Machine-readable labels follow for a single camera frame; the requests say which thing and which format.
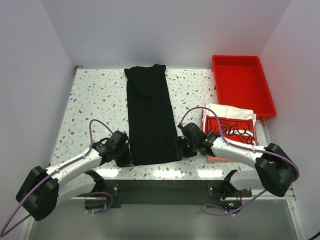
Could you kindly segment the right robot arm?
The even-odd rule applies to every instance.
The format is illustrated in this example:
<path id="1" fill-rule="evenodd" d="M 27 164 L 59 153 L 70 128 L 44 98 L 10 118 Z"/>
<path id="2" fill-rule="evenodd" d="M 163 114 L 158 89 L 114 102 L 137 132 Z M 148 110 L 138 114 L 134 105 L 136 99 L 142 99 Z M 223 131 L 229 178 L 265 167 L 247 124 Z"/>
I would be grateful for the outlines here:
<path id="1" fill-rule="evenodd" d="M 232 170 L 221 182 L 222 191 L 230 197 L 245 189 L 265 189 L 283 197 L 299 170 L 280 146 L 254 146 L 229 140 L 218 133 L 205 134 L 195 123 L 179 124 L 183 146 L 192 154 L 225 158 L 249 166 L 246 171 Z"/>

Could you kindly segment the red plastic bin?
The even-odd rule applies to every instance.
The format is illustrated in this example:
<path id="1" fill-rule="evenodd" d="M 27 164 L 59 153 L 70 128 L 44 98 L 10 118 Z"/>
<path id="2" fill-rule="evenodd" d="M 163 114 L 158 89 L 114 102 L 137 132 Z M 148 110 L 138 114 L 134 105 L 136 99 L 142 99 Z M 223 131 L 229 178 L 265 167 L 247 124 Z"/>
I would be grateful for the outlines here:
<path id="1" fill-rule="evenodd" d="M 213 55 L 217 101 L 252 110 L 259 120 L 276 116 L 276 108 L 261 61 L 254 55 Z"/>

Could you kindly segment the folded red coca-cola t-shirt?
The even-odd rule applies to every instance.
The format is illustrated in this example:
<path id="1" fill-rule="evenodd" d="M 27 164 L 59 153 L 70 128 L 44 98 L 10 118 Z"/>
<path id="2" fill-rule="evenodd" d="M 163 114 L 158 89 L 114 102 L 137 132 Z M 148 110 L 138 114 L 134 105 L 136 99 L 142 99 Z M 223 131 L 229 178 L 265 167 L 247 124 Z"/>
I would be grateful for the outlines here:
<path id="1" fill-rule="evenodd" d="M 206 135 L 220 132 L 218 118 L 225 138 L 248 145 L 257 144 L 257 115 L 253 110 L 214 103 L 207 103 L 205 107 L 208 109 L 202 110 L 200 128 Z"/>

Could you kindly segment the black t-shirt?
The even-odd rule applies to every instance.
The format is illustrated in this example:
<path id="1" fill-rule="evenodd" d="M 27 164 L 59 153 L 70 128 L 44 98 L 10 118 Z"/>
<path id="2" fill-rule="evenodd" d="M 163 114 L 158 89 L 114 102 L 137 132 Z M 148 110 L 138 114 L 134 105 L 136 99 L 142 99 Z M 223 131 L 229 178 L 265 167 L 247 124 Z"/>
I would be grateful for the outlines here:
<path id="1" fill-rule="evenodd" d="M 154 165 L 179 160 L 177 130 L 166 66 L 126 68 L 130 153 L 133 164 Z"/>

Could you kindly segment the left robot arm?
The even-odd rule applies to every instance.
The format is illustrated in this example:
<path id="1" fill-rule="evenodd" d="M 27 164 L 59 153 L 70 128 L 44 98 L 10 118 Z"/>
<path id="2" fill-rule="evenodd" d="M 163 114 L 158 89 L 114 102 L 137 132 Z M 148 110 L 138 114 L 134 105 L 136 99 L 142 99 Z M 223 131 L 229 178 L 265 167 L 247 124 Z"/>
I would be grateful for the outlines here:
<path id="1" fill-rule="evenodd" d="M 31 169 L 15 199 L 36 220 L 41 221 L 55 207 L 73 197 L 99 196 L 106 189 L 104 178 L 95 168 L 115 161 L 117 166 L 130 164 L 129 138 L 115 131 L 111 137 L 94 142 L 91 148 L 65 163 Z"/>

